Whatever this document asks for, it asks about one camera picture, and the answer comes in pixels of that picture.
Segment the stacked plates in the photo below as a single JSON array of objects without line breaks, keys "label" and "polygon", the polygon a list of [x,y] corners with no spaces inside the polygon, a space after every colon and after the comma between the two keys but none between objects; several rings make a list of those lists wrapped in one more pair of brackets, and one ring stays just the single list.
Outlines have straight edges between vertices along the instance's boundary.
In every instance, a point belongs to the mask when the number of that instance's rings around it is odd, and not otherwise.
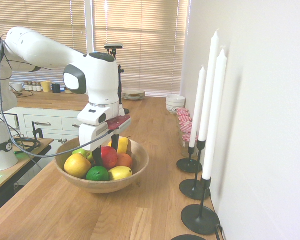
[{"label": "stacked plates", "polygon": [[145,96],[145,91],[138,89],[123,89],[121,93],[121,97],[127,100],[142,100]]}]

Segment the white wall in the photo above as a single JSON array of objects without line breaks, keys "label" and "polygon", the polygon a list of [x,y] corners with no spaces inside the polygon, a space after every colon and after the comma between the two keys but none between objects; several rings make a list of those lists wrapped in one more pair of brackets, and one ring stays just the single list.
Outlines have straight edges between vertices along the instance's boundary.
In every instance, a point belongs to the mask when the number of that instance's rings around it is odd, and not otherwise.
[{"label": "white wall", "polygon": [[191,0],[191,113],[216,29],[228,64],[211,192],[226,238],[300,240],[300,0]]}]

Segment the red apple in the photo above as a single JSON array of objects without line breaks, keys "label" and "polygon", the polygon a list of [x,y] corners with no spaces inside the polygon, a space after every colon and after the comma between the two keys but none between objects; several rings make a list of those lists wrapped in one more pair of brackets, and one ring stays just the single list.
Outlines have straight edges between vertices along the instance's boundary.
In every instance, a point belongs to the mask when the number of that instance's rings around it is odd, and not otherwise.
[{"label": "red apple", "polygon": [[103,166],[110,170],[115,167],[118,161],[117,151],[111,146],[101,146],[101,158]]}]

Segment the black candle holder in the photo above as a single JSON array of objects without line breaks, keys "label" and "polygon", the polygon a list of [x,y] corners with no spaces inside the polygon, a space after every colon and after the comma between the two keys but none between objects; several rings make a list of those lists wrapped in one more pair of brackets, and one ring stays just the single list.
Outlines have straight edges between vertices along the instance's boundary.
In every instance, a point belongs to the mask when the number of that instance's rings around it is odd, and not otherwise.
[{"label": "black candle holder", "polygon": [[[206,141],[198,141],[196,144],[196,147],[198,148],[199,153],[198,153],[198,161],[196,161],[198,164],[196,165],[194,179],[184,180],[179,185],[180,191],[188,198],[194,199],[194,200],[200,200],[202,198],[202,194],[204,192],[202,187],[200,187],[200,181],[198,181],[197,178],[198,178],[200,169],[202,169],[202,166],[200,163],[200,157],[201,157],[202,150],[205,149],[205,146],[206,146]],[[210,193],[210,190],[208,189],[205,193],[204,199],[207,199],[208,197],[210,197],[210,195],[211,195],[211,193]]]},{"label": "black candle holder", "polygon": [[205,239],[199,236],[187,234],[187,235],[176,236],[172,240],[205,240]]},{"label": "black candle holder", "polygon": [[[176,165],[180,170],[186,173],[195,174],[198,169],[198,163],[200,162],[200,158],[198,157],[198,161],[191,158],[191,156],[195,153],[194,147],[188,147],[188,153],[189,153],[189,158],[180,159],[176,163]],[[202,171],[201,164],[199,164],[199,171]]]},{"label": "black candle holder", "polygon": [[216,232],[216,226],[220,225],[218,215],[210,208],[204,206],[205,193],[209,189],[211,178],[209,180],[201,179],[203,194],[201,204],[186,206],[181,212],[183,224],[196,234],[210,235]]}]

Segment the red object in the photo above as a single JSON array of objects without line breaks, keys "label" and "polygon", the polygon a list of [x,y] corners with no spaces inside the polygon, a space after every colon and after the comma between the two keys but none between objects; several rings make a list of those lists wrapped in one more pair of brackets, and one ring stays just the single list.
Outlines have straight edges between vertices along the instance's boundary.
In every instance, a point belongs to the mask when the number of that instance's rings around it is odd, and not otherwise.
[{"label": "red object", "polygon": [[112,118],[106,123],[108,124],[109,130],[116,130],[118,127],[120,127],[124,122],[126,122],[131,116],[125,115],[125,116],[117,116],[115,118]]},{"label": "red object", "polygon": [[[185,141],[185,142],[190,142],[190,137],[191,137],[191,134],[190,133],[187,133],[187,134],[184,134],[182,136],[182,140]],[[195,141],[197,142],[198,141],[198,136],[195,136]]]},{"label": "red object", "polygon": [[178,117],[178,119],[180,122],[186,122],[186,121],[192,122],[192,118],[189,116],[180,116]]},{"label": "red object", "polygon": [[190,134],[192,129],[192,124],[180,127],[180,131],[185,134]]},{"label": "red object", "polygon": [[101,146],[101,158],[103,166],[110,170],[115,167],[118,161],[117,151],[111,146]]},{"label": "red object", "polygon": [[180,126],[191,126],[192,127],[192,122],[191,121],[180,121],[179,122]]},{"label": "red object", "polygon": [[185,107],[177,108],[176,111],[177,112],[189,112],[189,110]]},{"label": "red object", "polygon": [[176,114],[178,116],[189,116],[189,113],[187,111],[178,111]]}]

